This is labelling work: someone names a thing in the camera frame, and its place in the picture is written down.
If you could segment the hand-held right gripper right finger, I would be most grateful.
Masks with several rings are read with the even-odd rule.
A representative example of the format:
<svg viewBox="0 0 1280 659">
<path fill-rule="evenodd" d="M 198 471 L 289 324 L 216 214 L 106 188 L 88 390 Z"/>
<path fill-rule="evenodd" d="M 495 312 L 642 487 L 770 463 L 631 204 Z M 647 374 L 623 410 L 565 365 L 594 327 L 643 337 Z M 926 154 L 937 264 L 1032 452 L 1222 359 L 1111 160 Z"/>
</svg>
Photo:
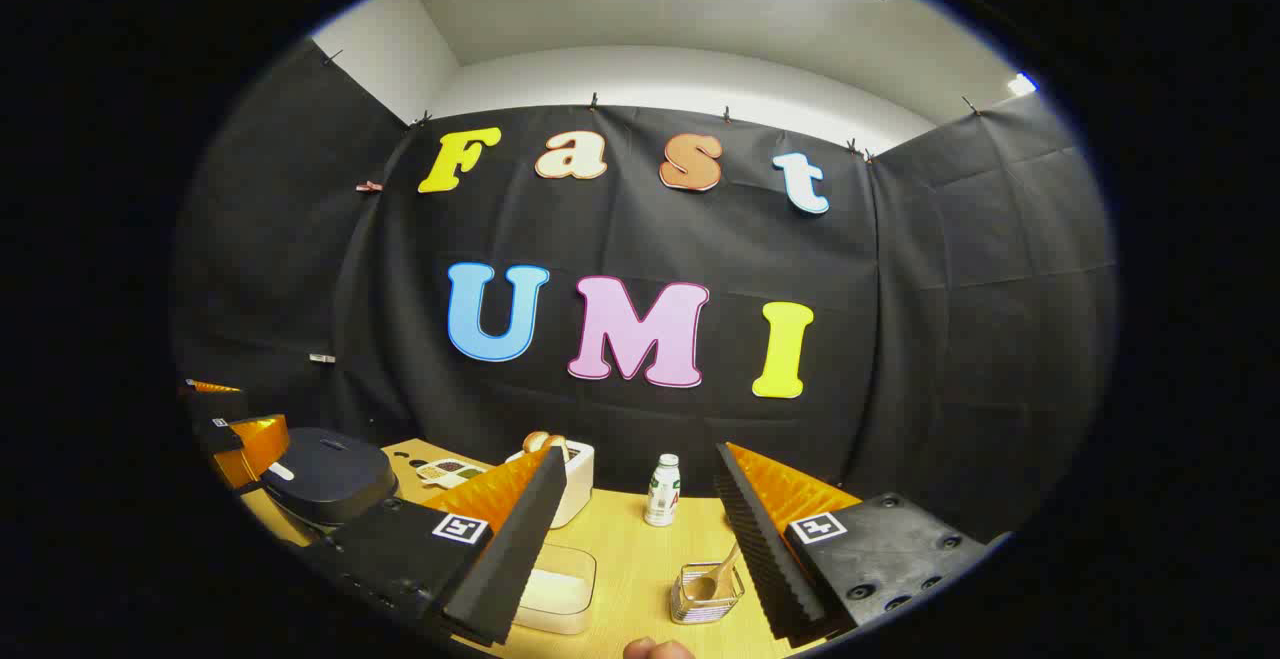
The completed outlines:
<svg viewBox="0 0 1280 659">
<path fill-rule="evenodd" d="M 902 615 L 1001 550 L 901 491 L 855 498 L 732 441 L 716 491 L 771 632 L 800 647 Z"/>
</svg>

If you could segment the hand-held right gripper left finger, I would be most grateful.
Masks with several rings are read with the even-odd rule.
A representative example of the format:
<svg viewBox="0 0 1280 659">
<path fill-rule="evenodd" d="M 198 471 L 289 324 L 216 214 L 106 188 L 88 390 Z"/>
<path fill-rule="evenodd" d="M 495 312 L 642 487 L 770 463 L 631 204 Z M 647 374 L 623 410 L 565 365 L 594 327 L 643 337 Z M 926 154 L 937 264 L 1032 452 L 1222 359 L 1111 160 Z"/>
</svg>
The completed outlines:
<svg viewBox="0 0 1280 659">
<path fill-rule="evenodd" d="M 424 637 L 504 644 L 566 482 L 564 450 L 544 447 L 422 503 L 385 499 L 300 559 Z"/>
</svg>

